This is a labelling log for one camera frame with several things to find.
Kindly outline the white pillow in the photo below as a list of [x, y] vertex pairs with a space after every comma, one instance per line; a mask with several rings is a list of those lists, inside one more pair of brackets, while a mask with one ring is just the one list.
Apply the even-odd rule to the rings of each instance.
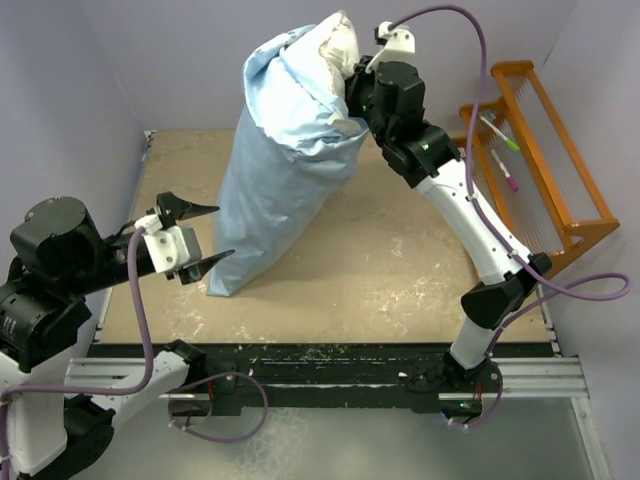
[[326, 17], [315, 28], [317, 53], [325, 62], [330, 91], [339, 97], [346, 92], [346, 81], [355, 71], [359, 60], [356, 30], [345, 11], [339, 10]]

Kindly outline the light blue pillowcase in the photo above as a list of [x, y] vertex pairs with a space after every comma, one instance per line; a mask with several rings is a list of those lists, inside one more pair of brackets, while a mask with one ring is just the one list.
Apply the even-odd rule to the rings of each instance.
[[277, 35], [244, 62], [245, 105], [214, 226], [215, 247], [235, 252], [213, 268], [211, 296], [229, 297], [270, 269], [355, 174], [368, 129], [329, 89], [317, 25]]

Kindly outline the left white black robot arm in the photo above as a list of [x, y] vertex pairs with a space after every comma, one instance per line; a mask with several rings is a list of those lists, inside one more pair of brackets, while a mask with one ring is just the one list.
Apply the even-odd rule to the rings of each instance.
[[[10, 236], [16, 255], [1, 288], [1, 475], [67, 479], [92, 465], [116, 431], [161, 394], [194, 392], [206, 356], [176, 340], [155, 351], [139, 280], [162, 274], [188, 285], [218, 262], [204, 256], [188, 220], [211, 208], [165, 192], [146, 214], [102, 237], [85, 204], [46, 199]], [[143, 363], [108, 386], [67, 381], [88, 295], [128, 284]]]

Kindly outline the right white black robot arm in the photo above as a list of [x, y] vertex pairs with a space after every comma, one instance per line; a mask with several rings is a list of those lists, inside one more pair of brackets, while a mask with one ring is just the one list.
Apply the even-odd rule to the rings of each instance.
[[491, 342], [506, 318], [533, 292], [552, 266], [508, 230], [466, 177], [459, 150], [440, 127], [424, 120], [426, 86], [417, 69], [401, 61], [374, 68], [363, 56], [346, 82], [351, 116], [369, 128], [382, 156], [444, 218], [470, 256], [478, 284], [465, 293], [466, 319], [444, 357], [446, 383], [467, 391], [480, 379]]

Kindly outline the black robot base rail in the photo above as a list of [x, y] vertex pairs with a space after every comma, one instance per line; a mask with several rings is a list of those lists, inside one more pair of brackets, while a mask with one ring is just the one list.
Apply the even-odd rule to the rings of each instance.
[[501, 375], [488, 361], [469, 372], [445, 343], [202, 344], [180, 392], [203, 394], [215, 415], [244, 407], [442, 410], [476, 415]]

